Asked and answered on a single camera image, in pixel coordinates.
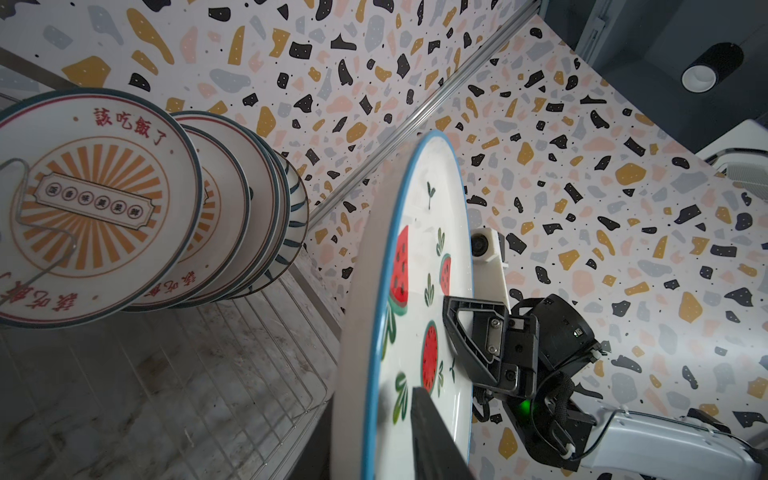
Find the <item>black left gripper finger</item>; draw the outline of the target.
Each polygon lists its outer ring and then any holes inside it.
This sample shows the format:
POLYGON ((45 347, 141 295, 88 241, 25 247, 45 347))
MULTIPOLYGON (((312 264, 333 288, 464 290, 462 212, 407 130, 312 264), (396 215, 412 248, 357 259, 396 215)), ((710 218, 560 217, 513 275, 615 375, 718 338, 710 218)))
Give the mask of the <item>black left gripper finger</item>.
POLYGON ((410 419, 416 479, 473 478, 429 392, 423 387, 412 389, 410 419))

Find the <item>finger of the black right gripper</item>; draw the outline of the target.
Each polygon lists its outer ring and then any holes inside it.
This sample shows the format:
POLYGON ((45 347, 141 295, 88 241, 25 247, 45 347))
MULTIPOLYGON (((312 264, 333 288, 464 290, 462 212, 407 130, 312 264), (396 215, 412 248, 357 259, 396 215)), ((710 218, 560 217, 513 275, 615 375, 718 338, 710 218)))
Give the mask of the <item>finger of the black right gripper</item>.
POLYGON ((521 392, 516 345, 522 328, 505 304, 446 296, 443 324, 459 364, 475 387, 502 396, 521 392))

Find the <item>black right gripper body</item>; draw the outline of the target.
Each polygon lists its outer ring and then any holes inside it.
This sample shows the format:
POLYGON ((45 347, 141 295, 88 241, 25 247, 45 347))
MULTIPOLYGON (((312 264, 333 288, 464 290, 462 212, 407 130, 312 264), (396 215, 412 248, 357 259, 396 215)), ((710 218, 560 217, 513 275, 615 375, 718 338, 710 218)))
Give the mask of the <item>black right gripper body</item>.
POLYGON ((573 377, 600 359, 600 342, 582 315, 556 294, 527 298, 511 309, 515 338, 507 343, 532 408, 567 404, 573 377))

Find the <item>watermelon pattern plate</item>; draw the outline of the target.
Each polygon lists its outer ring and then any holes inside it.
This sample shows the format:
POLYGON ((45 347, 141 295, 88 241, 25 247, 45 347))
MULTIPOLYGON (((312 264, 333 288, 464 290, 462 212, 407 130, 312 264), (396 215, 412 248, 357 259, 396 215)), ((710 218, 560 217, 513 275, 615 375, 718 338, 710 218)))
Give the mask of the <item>watermelon pattern plate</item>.
POLYGON ((346 300, 330 474, 413 479, 413 438, 446 433, 469 459, 472 385, 443 324, 473 294, 464 185, 448 137, 403 144, 365 224, 346 300))

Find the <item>white striped plate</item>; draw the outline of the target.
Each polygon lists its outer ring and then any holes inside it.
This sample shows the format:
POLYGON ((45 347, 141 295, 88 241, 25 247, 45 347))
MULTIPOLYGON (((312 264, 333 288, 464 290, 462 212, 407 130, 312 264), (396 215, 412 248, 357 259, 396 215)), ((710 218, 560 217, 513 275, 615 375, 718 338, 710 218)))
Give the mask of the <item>white striped plate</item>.
POLYGON ((283 160, 287 167, 286 175, 290 193, 286 233, 283 234, 279 249, 269 267, 260 276, 231 295, 230 299, 250 295, 274 283, 293 263, 305 240, 309 220, 307 190, 296 168, 280 154, 278 159, 283 160))

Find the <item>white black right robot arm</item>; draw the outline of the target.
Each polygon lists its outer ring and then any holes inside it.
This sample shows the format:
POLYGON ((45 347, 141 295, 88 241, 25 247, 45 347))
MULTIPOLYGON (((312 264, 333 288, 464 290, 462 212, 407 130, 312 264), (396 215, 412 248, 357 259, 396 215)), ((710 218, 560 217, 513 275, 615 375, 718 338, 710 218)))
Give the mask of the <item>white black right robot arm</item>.
POLYGON ((605 353, 584 318, 557 295, 502 302, 447 296, 446 335, 474 387, 479 420, 498 399, 533 460, 654 479, 764 479, 767 452, 704 412, 671 419, 605 404, 574 376, 605 353))

